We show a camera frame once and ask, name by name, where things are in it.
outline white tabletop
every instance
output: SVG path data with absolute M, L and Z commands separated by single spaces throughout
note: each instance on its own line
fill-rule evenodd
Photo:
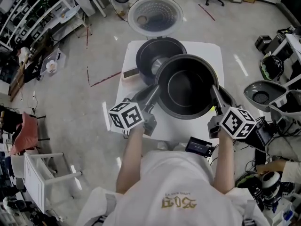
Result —
M 38 206 L 38 208 L 45 213 L 45 180 L 37 171 L 34 160 L 25 154 L 25 187 L 27 192 Z
M 135 68 L 136 54 L 145 40 L 132 41 L 127 46 L 126 56 L 123 62 L 122 71 Z M 222 66 L 222 53 L 219 46 L 210 43 L 185 42 L 181 41 L 188 54 L 196 55 L 206 60 L 215 70 L 219 84 L 224 86 L 224 71 Z M 136 78 L 132 81 L 123 81 L 120 77 L 116 104 L 129 94 L 135 94 L 146 87 L 142 79 Z M 150 138 L 162 141 L 188 142 L 190 137 L 196 137 L 205 141 L 209 141 L 214 145 L 218 143 L 218 139 L 210 139 L 207 124 L 212 116 L 216 115 L 215 110 L 210 110 L 200 118 L 193 120 L 180 120 L 168 115 L 161 107 L 156 104 L 152 113 L 155 115 L 157 126 Z M 122 133 L 122 129 L 111 125 L 111 131 Z

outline black device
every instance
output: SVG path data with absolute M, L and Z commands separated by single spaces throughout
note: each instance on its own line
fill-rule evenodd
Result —
M 255 165 L 261 165 L 265 164 L 266 161 L 266 153 L 264 153 L 264 147 L 273 138 L 274 134 L 274 126 L 268 124 L 264 118 L 261 118 L 254 129 L 251 131 L 251 133 L 248 135 L 248 137 L 243 140 L 239 139 L 238 141 L 243 141 L 248 145 L 258 149 L 255 150 Z
M 261 35 L 255 42 L 255 47 L 265 55 L 265 50 L 271 43 L 272 39 L 268 35 Z
M 185 148 L 185 151 L 201 155 L 205 158 L 211 157 L 214 150 L 215 147 L 212 146 L 212 143 L 194 137 L 190 137 Z

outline small screen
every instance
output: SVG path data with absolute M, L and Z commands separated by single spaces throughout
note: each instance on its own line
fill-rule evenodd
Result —
M 193 150 L 195 150 L 197 152 L 203 153 L 203 154 L 206 154 L 206 152 L 208 151 L 208 147 L 207 146 L 200 145 L 200 144 L 197 144 L 195 142 L 190 142 L 189 143 L 189 148 L 193 149 Z
M 128 78 L 128 77 L 133 76 L 135 74 L 139 74 L 138 68 L 135 68 L 135 69 L 124 72 L 123 76 L 124 76 L 124 78 Z

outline pot rim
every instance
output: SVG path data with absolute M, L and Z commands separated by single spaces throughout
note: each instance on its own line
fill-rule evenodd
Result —
M 155 85 L 158 85 L 158 81 L 159 81 L 159 77 L 162 74 L 162 71 L 173 61 L 178 60 L 178 59 L 183 59 L 183 58 L 187 58 L 187 59 L 195 59 L 199 62 L 201 62 L 212 74 L 213 80 L 214 80 L 214 85 L 216 86 L 217 89 L 219 89 L 219 83 L 218 83 L 218 78 L 217 75 L 214 71 L 214 69 L 212 68 L 212 66 L 204 59 L 196 56 L 196 55 L 190 55 L 190 54 L 181 54 L 181 55 L 175 55 L 173 57 L 171 57 L 169 60 L 165 61 L 162 66 L 159 68 L 157 74 L 156 74 L 156 78 L 155 78 Z M 182 119 L 182 120 L 192 120 L 192 119 L 196 119 L 199 118 L 203 115 L 205 115 L 207 112 L 210 111 L 210 109 L 213 107 L 213 103 L 211 102 L 210 104 L 208 104 L 202 111 L 193 114 L 193 115 L 179 115 L 177 113 L 174 113 L 173 111 L 171 111 L 170 109 L 168 109 L 164 103 L 162 102 L 161 98 L 159 98 L 158 100 L 158 104 L 161 106 L 161 108 L 169 115 L 178 118 L 178 119 Z

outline white chair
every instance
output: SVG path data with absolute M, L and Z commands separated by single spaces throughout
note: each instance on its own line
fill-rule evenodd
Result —
M 75 178 L 82 175 L 81 171 L 71 173 L 62 177 L 55 178 L 53 174 L 49 171 L 48 167 L 43 162 L 42 158 L 52 158 L 52 157 L 62 157 L 63 153 L 52 153 L 52 154 L 39 154 L 39 155 L 29 155 L 27 153 L 24 160 L 24 178 L 25 187 L 27 192 L 30 194 L 32 200 L 38 206 L 38 208 L 45 213 L 46 207 L 46 195 L 47 188 L 54 183 Z M 55 205 L 61 204 L 70 200 L 64 199 L 60 202 L 55 203 Z

